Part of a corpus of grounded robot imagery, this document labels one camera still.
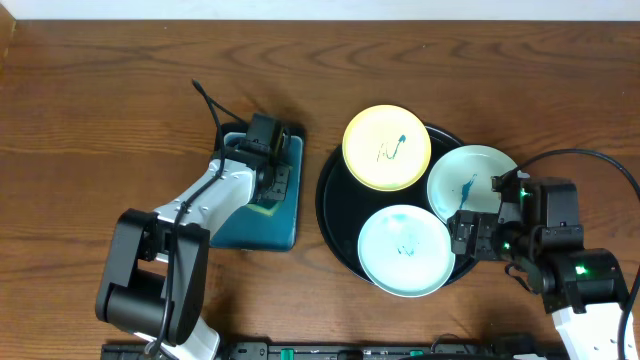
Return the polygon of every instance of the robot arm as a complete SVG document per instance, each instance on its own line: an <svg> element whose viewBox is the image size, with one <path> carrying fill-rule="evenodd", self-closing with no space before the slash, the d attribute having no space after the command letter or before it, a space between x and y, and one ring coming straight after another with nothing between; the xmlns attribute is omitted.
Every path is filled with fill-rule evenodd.
<svg viewBox="0 0 640 360"><path fill-rule="evenodd" d="M494 178L494 191L499 180ZM617 359L629 292L613 254L584 249L575 185L521 174L500 193L498 214L459 210L448 220L453 252L507 261L526 272L527 284L516 278L542 296L572 360ZM624 340L630 360L638 359L632 319Z"/></svg>
<svg viewBox="0 0 640 360"><path fill-rule="evenodd" d="M262 198L284 200L286 184L275 181L283 142L281 123L255 115L246 137L226 149L221 173L221 160L213 159L205 174L175 200L151 213L129 209L122 214L98 292L98 319L147 340L156 338L167 279L139 269L138 261L167 260L180 206L201 191L180 221L170 320L162 347L179 359L213 359L219 336L200 318L209 242L238 208ZM216 174L221 176L204 188Z"/></svg>

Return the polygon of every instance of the green led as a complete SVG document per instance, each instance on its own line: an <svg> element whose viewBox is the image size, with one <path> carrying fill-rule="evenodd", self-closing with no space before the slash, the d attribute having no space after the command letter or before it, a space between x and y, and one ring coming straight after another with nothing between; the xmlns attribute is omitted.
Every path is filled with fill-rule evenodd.
<svg viewBox="0 0 640 360"><path fill-rule="evenodd" d="M588 273L589 273L589 270L585 269L584 266L576 266L576 274L583 275Z"/></svg>

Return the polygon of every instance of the pale yellow plate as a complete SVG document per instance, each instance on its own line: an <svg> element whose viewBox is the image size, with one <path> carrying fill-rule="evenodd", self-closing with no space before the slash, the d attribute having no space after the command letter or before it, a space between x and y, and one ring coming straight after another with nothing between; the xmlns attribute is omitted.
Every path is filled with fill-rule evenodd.
<svg viewBox="0 0 640 360"><path fill-rule="evenodd" d="M393 105L373 106L351 120L342 155L353 176L379 191L411 186L427 170L431 140L411 112Z"/></svg>

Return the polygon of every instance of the white wall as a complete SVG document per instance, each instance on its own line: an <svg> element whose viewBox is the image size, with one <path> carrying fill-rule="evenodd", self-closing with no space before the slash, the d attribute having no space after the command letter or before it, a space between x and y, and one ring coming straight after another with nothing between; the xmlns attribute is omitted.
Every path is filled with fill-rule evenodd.
<svg viewBox="0 0 640 360"><path fill-rule="evenodd" d="M26 19L640 20L640 0L0 0Z"/></svg>

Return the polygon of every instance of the round black tray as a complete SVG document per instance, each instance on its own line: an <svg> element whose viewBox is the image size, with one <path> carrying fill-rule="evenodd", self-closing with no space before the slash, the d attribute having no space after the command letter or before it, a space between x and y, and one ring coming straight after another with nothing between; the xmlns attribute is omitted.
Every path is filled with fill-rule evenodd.
<svg viewBox="0 0 640 360"><path fill-rule="evenodd" d="M371 282L358 259L358 235L364 223L380 209L396 204L414 205L433 213L427 199L427 179L433 165L447 152L464 145L454 135L426 125L431 138L431 160L424 175L406 189L376 191L361 184L347 168L338 146L322 169L316 189L316 217L325 242L338 260L361 279ZM477 261L456 256L453 272L445 285L468 273Z"/></svg>

